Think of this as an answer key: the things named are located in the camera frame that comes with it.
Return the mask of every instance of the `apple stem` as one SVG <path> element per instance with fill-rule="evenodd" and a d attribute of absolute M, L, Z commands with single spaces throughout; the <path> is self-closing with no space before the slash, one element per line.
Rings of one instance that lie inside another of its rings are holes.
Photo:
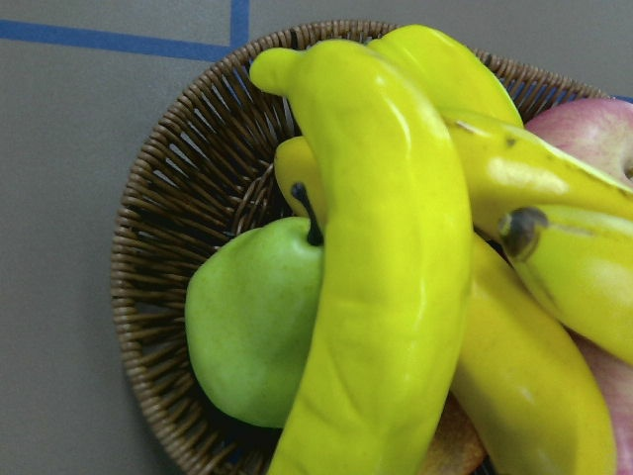
<path fill-rule="evenodd" d="M 304 205 L 306 211 L 308 212 L 308 217 L 310 218 L 310 230 L 308 231 L 308 243 L 311 245 L 322 245 L 323 244 L 323 233 L 320 230 L 317 222 L 317 215 L 315 214 L 315 210 L 313 205 L 310 203 L 310 199 L 308 198 L 308 190 L 306 189 L 306 185 L 301 181 L 295 183 L 291 190 L 292 195 L 297 198 Z"/>

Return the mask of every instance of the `fruit basket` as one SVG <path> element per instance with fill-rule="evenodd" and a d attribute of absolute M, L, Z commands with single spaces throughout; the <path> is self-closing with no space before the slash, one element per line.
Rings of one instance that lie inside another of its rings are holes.
<path fill-rule="evenodd" d="M 195 270 L 232 237 L 291 214 L 272 159 L 277 144 L 299 130 L 283 99 L 249 82 L 249 64 L 267 48 L 303 49 L 329 38 L 363 43 L 396 27 L 319 22 L 237 49 L 182 92 L 132 163 L 112 246 L 114 323 L 140 409 L 184 473 L 263 474 L 279 437 L 278 430 L 242 424 L 208 402 L 191 369 L 184 332 L 186 289 Z M 525 121 L 558 103 L 606 96 L 538 67 L 474 52 Z M 459 420 L 459 408 L 451 404 Z M 459 424 L 468 427 L 463 415 Z M 493 472 L 484 465 L 476 473 Z"/>

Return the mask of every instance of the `gray surface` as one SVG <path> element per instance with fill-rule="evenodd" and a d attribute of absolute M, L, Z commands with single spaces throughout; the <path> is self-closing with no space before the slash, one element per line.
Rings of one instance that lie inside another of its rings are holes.
<path fill-rule="evenodd" d="M 0 19 L 211 44 L 229 35 L 221 1 L 3 3 Z M 253 1 L 250 36 L 334 18 L 427 23 L 633 96 L 629 0 L 289 5 Z M 207 63 L 7 40 L 0 58 L 0 473 L 178 473 L 120 363 L 109 253 L 138 148 Z"/>

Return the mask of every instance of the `banana stem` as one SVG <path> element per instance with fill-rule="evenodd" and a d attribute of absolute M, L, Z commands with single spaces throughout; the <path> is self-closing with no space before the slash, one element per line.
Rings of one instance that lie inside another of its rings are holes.
<path fill-rule="evenodd" d="M 537 208 L 519 208 L 506 214 L 498 224 L 503 250 L 515 259 L 526 258 L 538 241 L 538 228 L 547 226 L 547 216 Z"/>

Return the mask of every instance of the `green apple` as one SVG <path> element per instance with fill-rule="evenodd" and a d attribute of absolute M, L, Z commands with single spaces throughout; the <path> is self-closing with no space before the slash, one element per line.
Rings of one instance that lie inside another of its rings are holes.
<path fill-rule="evenodd" d="M 232 239 L 193 275 L 185 326 L 209 399 L 254 426 L 280 428 L 304 371 L 321 283 L 311 220 L 283 218 Z"/>

